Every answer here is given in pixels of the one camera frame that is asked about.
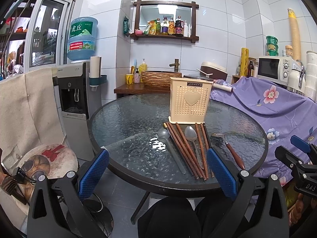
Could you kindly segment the brown wooden chopstick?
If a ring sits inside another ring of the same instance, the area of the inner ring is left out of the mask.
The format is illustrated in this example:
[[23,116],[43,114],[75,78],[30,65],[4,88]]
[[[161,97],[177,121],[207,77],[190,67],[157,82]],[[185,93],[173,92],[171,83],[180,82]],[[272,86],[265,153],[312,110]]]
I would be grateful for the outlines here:
[[[201,130],[202,130],[202,134],[204,137],[204,141],[205,141],[205,145],[206,145],[206,150],[208,150],[210,148],[210,144],[208,142],[208,138],[207,138],[207,132],[205,130],[205,125],[203,123],[201,123]],[[210,168],[210,173],[211,173],[211,177],[214,178],[214,173],[212,171],[212,169]]]
[[185,137],[185,135],[184,135],[184,133],[183,133],[183,131],[182,131],[180,125],[179,125],[179,123],[175,123],[175,125],[176,125],[176,127],[177,127],[177,129],[178,129],[178,132],[179,132],[179,134],[181,135],[181,137],[182,137],[184,143],[186,144],[186,149],[187,149],[187,151],[188,151],[189,154],[190,154],[191,161],[192,161],[193,164],[194,164],[195,170],[197,171],[197,173],[199,173],[199,177],[201,177],[203,180],[207,180],[207,178],[206,178],[206,176],[205,176],[205,174],[204,174],[202,168],[200,167],[200,165],[199,165],[199,163],[198,163],[198,160],[197,160],[197,158],[196,158],[196,156],[195,156],[195,154],[194,154],[194,152],[193,152],[191,146],[189,145],[189,143],[188,143],[188,141],[187,141],[187,139],[186,139],[186,137]]
[[207,164],[206,164],[206,160],[205,160],[205,156],[204,156],[204,146],[202,143],[202,139],[201,139],[201,133],[199,130],[199,125],[197,123],[195,123],[195,128],[196,128],[196,133],[197,133],[197,137],[198,137],[198,142],[200,145],[200,151],[201,151],[201,160],[202,160],[202,166],[203,166],[203,171],[206,177],[206,180],[208,179],[208,169],[207,169]]
[[171,125],[171,123],[168,123],[168,122],[165,122],[165,123],[169,126],[169,130],[170,130],[171,135],[173,137],[172,139],[173,139],[174,143],[176,144],[176,147],[178,148],[178,150],[182,154],[187,165],[191,169],[192,174],[195,176],[196,179],[199,179],[200,178],[199,173],[197,173],[197,171],[195,170],[194,164],[191,161],[190,154],[187,151],[186,146],[183,143],[183,140],[180,138],[180,136],[178,135],[178,132],[174,129],[174,127]]
[[174,127],[171,125],[171,123],[166,122],[167,128],[173,137],[177,147],[179,148],[182,156],[184,157],[185,161],[187,162],[188,166],[190,167],[191,171],[193,172],[195,178],[204,178],[203,174],[197,167],[195,161],[193,160],[190,152],[187,149],[187,146],[184,144],[182,138],[178,135],[178,132],[174,129]]

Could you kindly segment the wooden handled steel spoon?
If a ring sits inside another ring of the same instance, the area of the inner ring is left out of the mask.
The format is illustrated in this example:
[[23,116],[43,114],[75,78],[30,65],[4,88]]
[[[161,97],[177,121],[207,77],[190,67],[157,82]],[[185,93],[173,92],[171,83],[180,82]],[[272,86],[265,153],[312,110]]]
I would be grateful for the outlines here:
[[212,133],[211,136],[216,137],[216,138],[222,138],[222,140],[224,141],[226,147],[228,148],[228,150],[230,151],[230,153],[232,154],[236,164],[242,169],[245,170],[245,165],[244,162],[242,160],[242,158],[240,158],[240,156],[236,153],[236,151],[233,149],[233,147],[227,142],[224,134],[222,133]]

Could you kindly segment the white bowl stack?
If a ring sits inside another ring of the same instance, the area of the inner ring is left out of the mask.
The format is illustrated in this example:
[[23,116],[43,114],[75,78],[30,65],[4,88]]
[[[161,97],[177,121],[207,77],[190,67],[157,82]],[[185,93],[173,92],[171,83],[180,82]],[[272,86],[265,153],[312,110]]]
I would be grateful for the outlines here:
[[316,86],[317,86],[317,64],[316,52],[306,52],[306,87],[305,96],[316,102]]

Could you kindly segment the white kettle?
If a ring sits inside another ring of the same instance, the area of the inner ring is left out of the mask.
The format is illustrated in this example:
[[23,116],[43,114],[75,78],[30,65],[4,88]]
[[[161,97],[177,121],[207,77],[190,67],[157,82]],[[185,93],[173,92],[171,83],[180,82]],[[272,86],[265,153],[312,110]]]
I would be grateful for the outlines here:
[[305,95],[305,67],[300,60],[297,60],[290,71],[288,77],[287,90],[299,95]]

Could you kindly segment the white microwave oven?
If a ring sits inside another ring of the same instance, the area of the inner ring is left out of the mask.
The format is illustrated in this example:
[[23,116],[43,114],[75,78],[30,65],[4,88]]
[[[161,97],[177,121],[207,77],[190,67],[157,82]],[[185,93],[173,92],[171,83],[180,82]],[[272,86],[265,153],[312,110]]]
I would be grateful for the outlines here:
[[297,63],[292,57],[262,56],[258,58],[257,78],[287,86],[294,66]]

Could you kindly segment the beige fabric chair cover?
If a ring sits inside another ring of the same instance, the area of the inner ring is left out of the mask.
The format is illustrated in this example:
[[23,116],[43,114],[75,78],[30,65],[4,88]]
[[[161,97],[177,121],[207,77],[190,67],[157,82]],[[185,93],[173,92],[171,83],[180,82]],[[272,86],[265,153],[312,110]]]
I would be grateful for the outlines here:
[[1,81],[2,162],[16,162],[31,149],[61,143],[63,138],[51,68]]

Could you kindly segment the green bowl stack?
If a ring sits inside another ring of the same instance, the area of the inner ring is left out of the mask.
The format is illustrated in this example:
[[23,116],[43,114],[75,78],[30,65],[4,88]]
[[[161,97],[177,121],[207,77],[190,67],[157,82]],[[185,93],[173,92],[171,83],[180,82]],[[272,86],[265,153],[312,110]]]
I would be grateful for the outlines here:
[[268,56],[278,56],[278,39],[274,36],[266,36],[266,54]]

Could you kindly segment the grey water dispenser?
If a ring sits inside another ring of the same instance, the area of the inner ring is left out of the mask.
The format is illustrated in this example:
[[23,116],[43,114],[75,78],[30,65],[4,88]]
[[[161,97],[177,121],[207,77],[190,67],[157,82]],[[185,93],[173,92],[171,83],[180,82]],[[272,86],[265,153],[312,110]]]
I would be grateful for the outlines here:
[[91,90],[89,70],[88,61],[57,68],[61,115],[67,142],[77,158],[86,161],[95,156],[89,138],[88,121],[102,106],[100,88]]

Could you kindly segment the white pan with lid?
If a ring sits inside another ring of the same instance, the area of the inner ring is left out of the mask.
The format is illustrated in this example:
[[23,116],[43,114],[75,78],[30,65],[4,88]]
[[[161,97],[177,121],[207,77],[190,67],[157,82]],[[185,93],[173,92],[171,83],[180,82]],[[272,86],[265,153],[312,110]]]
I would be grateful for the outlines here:
[[232,85],[227,83],[225,80],[214,80],[206,76],[198,76],[198,75],[183,75],[183,77],[187,79],[198,79],[198,80],[213,82],[213,88],[215,89],[223,90],[226,92],[233,91]]

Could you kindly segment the paper cup stack holder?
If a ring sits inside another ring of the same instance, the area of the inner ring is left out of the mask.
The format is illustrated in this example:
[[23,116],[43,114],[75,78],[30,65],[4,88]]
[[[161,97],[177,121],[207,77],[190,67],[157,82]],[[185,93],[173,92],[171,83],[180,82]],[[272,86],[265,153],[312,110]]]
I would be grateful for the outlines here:
[[107,76],[101,74],[102,58],[91,57],[90,58],[90,70],[89,70],[89,85],[91,91],[97,91],[100,85],[103,85],[107,81]]

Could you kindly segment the bronze faucet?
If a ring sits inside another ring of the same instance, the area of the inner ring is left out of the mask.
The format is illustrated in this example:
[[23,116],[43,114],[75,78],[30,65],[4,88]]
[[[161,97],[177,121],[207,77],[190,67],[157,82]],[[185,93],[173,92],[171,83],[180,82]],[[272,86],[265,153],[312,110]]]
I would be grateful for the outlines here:
[[169,64],[169,66],[174,68],[174,72],[178,72],[180,67],[179,59],[174,59],[174,63]]

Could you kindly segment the pink pump bottle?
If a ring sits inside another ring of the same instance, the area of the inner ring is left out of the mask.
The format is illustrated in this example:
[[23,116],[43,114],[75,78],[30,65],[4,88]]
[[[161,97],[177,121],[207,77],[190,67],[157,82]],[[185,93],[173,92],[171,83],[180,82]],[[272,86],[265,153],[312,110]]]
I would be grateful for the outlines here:
[[134,71],[134,83],[140,83],[140,74],[137,68]]

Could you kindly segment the woven brown basin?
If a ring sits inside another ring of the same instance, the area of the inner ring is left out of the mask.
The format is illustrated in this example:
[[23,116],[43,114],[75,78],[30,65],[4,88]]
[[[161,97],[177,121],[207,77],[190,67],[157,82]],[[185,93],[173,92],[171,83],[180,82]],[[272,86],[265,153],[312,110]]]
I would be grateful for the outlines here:
[[182,77],[182,73],[174,71],[143,71],[141,80],[144,85],[156,88],[167,88],[170,86],[171,77]]

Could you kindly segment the blue water bottle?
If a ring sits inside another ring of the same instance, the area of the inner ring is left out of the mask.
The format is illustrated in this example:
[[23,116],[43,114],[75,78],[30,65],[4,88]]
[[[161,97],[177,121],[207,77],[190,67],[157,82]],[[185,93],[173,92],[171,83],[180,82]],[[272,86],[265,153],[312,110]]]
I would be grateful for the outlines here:
[[95,55],[98,20],[79,17],[70,24],[67,58],[71,61],[90,60]]

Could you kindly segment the dark soy sauce bottle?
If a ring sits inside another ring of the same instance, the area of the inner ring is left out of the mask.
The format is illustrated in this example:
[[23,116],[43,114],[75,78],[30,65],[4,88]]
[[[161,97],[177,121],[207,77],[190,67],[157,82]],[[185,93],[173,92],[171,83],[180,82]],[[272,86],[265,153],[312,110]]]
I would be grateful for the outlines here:
[[176,36],[183,36],[183,26],[184,22],[182,21],[181,16],[178,16],[175,20],[175,35]]

